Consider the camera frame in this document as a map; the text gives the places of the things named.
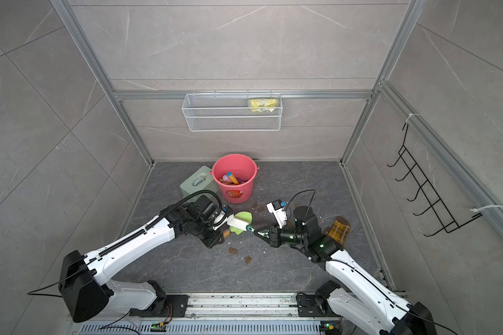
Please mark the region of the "green trowel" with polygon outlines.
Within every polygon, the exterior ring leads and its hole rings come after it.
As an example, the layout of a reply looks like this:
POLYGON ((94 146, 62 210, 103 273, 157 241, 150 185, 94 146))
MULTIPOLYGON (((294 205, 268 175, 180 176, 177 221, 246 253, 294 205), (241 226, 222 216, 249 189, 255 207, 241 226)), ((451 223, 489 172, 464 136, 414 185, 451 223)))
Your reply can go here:
POLYGON ((252 220, 253 217, 250 212, 232 214, 225 222, 225 225, 227 225, 228 228, 223 229, 224 238, 229 237, 232 233, 240 235, 241 233, 244 233, 244 231, 254 232, 252 220))

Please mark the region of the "white cleaning brush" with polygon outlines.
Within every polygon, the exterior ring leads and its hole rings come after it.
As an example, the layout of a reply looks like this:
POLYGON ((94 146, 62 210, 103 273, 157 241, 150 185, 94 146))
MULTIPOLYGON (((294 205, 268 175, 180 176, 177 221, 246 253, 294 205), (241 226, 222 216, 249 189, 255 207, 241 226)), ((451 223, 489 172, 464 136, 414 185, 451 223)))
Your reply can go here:
POLYGON ((235 232, 237 235, 239 234, 237 230, 239 231, 250 231, 254 232, 254 227, 251 225, 252 223, 252 217, 233 217, 230 221, 228 221, 228 226, 232 229, 233 232, 235 232))

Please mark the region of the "purple trowel pink handle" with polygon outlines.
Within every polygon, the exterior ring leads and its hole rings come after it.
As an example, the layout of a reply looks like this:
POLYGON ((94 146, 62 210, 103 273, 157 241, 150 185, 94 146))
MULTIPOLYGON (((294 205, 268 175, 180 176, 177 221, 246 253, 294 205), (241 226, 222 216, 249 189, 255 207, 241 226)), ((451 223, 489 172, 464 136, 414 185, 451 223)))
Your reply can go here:
POLYGON ((233 185, 233 182, 227 175, 224 175, 223 177, 219 178, 218 181, 226 185, 233 185))

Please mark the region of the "yellow toy trowel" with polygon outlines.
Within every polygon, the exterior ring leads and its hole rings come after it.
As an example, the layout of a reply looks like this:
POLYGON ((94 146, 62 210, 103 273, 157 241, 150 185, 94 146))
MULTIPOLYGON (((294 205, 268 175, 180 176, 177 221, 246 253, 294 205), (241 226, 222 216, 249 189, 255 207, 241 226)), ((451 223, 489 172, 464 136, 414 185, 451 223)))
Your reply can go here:
POLYGON ((240 184, 240 182, 239 182, 239 181, 238 181, 238 179, 234 176, 234 174, 233 174, 233 173, 227 173, 227 174, 226 174, 226 176, 227 176, 227 179, 228 179, 228 180, 230 180, 233 184, 235 184, 235 185, 239 185, 239 184, 240 184))

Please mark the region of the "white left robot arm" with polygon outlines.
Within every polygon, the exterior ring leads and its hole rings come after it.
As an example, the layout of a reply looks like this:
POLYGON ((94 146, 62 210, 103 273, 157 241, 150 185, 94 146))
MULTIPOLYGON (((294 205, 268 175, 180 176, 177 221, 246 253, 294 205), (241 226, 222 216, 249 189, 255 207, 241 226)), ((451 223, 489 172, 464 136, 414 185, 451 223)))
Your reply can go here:
POLYGON ((156 281, 126 283, 114 280, 114 276, 152 249, 181 235, 198 237, 208 248, 223 244, 222 226, 233 217, 233 210, 223 205, 215 192, 197 191, 105 247, 66 255, 56 286, 72 320, 86 322, 113 311, 138 317, 170 315, 167 294, 156 281))

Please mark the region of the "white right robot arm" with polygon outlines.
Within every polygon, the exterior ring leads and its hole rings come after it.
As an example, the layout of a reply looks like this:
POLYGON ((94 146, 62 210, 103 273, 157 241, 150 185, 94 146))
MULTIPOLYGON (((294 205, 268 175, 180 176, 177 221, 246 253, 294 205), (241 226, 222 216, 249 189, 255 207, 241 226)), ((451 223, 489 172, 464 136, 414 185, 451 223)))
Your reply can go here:
POLYGON ((335 278, 315 293, 317 309, 342 316, 366 334, 436 334, 441 325, 420 302, 411 304, 382 285, 343 246, 351 226, 337 216, 323 232, 310 205, 290 208, 275 200, 266 206, 276 222, 254 230, 271 247, 284 244, 335 278))

